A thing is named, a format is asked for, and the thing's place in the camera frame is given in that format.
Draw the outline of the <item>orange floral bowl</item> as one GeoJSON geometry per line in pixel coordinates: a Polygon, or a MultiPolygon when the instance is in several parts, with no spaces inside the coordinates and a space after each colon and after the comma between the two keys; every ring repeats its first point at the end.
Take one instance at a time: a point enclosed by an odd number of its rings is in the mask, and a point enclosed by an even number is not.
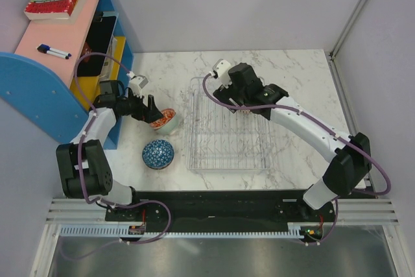
{"type": "Polygon", "coordinates": [[[161,129],[176,115],[175,110],[172,108],[163,109],[161,112],[163,114],[163,117],[150,124],[150,127],[154,130],[161,129]]]}

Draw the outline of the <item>pale green bowl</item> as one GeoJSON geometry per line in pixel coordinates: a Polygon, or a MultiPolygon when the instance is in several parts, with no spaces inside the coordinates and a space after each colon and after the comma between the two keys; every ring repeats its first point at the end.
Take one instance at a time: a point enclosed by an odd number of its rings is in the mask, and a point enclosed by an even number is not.
{"type": "Polygon", "coordinates": [[[180,118],[179,118],[179,115],[176,113],[176,115],[161,129],[158,129],[158,130],[153,129],[153,130],[159,135],[169,135],[171,132],[173,132],[177,128],[179,122],[180,122],[180,118]]]}

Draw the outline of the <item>blue triangle pattern bowl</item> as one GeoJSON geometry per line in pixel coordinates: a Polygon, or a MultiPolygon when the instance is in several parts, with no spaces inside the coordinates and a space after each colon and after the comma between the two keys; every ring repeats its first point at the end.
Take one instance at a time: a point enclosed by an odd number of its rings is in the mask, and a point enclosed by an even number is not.
{"type": "Polygon", "coordinates": [[[142,159],[144,164],[151,169],[164,169],[174,160],[174,148],[164,139],[155,139],[145,145],[142,159]]]}

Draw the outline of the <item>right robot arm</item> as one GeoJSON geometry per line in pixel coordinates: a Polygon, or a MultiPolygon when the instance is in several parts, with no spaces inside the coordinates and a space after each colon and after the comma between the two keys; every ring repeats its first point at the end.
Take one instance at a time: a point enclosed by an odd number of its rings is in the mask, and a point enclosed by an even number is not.
{"type": "Polygon", "coordinates": [[[327,202],[349,195],[372,168],[369,139],[340,132],[304,110],[283,88],[264,85],[252,66],[219,60],[212,70],[220,86],[211,99],[232,112],[244,110],[290,130],[312,146],[328,162],[321,179],[297,204],[298,216],[312,221],[327,202]]]}

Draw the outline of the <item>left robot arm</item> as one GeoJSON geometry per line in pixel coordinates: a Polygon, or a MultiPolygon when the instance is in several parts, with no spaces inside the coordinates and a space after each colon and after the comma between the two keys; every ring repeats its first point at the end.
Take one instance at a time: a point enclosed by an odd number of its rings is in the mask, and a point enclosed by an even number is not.
{"type": "Polygon", "coordinates": [[[70,143],[56,149],[60,181],[67,198],[120,207],[120,214],[129,221],[140,218],[142,205],[133,199],[132,187],[113,179],[104,144],[112,128],[124,116],[147,124],[163,117],[154,96],[142,95],[147,84],[147,78],[142,75],[131,78],[128,87],[119,80],[100,83],[101,93],[93,101],[82,130],[70,143]]]}

